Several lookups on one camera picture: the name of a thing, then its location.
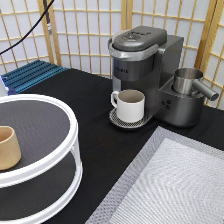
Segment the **white mug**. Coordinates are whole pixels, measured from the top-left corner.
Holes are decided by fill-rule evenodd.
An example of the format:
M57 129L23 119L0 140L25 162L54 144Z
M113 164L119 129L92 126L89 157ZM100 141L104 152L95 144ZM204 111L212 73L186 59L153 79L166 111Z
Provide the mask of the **white mug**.
M117 117L128 123L140 121L144 117L145 96L137 90L114 91L111 94L111 103L117 108Z

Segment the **coffee maker lid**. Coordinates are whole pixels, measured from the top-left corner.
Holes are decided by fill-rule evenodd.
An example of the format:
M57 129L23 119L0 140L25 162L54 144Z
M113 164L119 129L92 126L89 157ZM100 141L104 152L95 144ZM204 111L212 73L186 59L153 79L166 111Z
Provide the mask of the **coffee maker lid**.
M164 29L138 26L115 37L113 47L120 51L143 51L152 45L161 45L167 41Z

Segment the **white plastic rim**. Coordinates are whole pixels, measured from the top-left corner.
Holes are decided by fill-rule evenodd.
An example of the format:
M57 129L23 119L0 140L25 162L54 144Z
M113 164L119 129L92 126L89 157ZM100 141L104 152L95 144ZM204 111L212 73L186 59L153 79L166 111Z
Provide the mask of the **white plastic rim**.
M54 202L49 207L45 208L44 210L34 215L31 215L25 218L0 221L0 224L39 224L50 219L51 217L56 215L58 212L60 212L73 198L74 194L76 193L80 185L80 182L82 179L82 172L83 172L82 164L80 163L79 166L77 166L76 164L75 176L70 187L56 202Z
M18 100L36 100L51 103L60 107L67 114L70 120L70 130L65 140L46 157L21 169L0 174L0 188L22 183L46 172L60 162L68 154L68 152L72 150L76 140L78 142L78 123L72 109L67 104L49 96L21 94L0 97L0 105L1 103ZM79 155L75 158L75 160L77 164L81 164Z

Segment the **stainless steel milk frother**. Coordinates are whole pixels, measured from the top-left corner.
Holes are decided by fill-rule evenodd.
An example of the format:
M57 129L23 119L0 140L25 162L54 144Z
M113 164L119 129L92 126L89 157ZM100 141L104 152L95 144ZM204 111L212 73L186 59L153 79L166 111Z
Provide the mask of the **stainless steel milk frother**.
M214 101L219 94L203 84L200 79L203 73L195 68L180 68L175 71L173 89L183 95L202 93L209 100Z

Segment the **mug handle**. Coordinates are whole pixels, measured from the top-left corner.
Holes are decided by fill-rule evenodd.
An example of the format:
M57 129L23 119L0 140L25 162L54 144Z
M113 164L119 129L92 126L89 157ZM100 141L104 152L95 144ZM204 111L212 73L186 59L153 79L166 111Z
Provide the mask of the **mug handle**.
M111 103L112 103L112 105L115 107L115 108L117 108L117 104L115 103L115 101L114 101L114 94L119 94L119 92L118 91L114 91L114 92L112 92L111 93Z

